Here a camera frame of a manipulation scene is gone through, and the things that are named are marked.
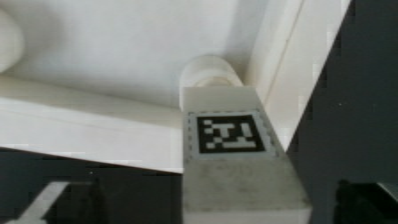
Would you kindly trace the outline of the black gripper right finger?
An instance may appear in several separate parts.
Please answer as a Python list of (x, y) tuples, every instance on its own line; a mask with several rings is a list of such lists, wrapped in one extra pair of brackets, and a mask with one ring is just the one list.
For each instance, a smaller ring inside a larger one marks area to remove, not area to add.
[(398, 224), (398, 183), (340, 180), (334, 224)]

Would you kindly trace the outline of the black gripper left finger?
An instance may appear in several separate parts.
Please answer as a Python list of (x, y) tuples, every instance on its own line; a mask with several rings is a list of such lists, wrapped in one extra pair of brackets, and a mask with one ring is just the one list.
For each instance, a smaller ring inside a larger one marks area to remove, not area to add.
[(100, 224), (100, 212), (95, 183), (54, 181), (11, 224)]

